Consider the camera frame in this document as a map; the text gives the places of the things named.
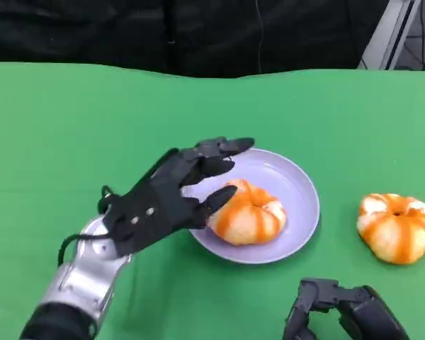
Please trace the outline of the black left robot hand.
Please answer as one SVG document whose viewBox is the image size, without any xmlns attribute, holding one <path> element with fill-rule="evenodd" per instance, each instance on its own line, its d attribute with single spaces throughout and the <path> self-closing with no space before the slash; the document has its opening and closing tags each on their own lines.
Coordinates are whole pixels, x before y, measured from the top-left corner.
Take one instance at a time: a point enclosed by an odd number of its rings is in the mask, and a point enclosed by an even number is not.
<svg viewBox="0 0 425 340">
<path fill-rule="evenodd" d="M 100 199 L 98 211 L 118 256 L 134 254 L 182 229 L 204 228 L 236 186 L 227 185 L 204 201 L 183 196 L 181 189 L 227 173 L 234 167 L 230 158 L 253 145 L 250 137 L 217 137 L 170 149 L 126 194 Z"/>
</svg>

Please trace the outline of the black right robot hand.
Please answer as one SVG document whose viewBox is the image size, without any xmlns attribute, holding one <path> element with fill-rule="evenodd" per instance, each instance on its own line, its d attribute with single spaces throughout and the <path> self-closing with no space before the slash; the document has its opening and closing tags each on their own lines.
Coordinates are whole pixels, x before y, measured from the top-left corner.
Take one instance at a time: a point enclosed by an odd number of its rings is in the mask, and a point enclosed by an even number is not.
<svg viewBox="0 0 425 340">
<path fill-rule="evenodd" d="M 340 313 L 339 324 L 351 339 L 408 339 L 402 324 L 372 287 L 344 288 L 337 280 L 303 278 L 285 321 L 284 339 L 316 339 L 310 313 Z"/>
</svg>

